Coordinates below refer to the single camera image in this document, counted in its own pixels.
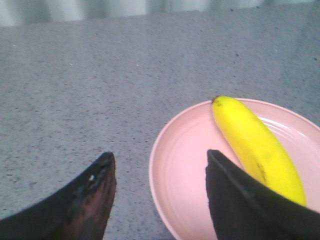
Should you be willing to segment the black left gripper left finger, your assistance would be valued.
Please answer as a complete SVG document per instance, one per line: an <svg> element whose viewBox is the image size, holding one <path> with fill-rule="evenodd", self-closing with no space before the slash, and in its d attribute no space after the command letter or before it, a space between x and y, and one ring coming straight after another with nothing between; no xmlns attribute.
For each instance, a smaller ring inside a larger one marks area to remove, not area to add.
<svg viewBox="0 0 320 240"><path fill-rule="evenodd" d="M0 221L2 240L101 240L116 194L116 160L104 152L67 185Z"/></svg>

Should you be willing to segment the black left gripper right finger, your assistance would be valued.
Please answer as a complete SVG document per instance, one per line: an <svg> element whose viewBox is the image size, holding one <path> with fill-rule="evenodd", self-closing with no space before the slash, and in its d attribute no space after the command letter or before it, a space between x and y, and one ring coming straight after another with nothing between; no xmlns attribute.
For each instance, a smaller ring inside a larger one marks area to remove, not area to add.
<svg viewBox="0 0 320 240"><path fill-rule="evenodd" d="M320 214L267 188L218 150L207 151L205 186L219 240L318 240Z"/></svg>

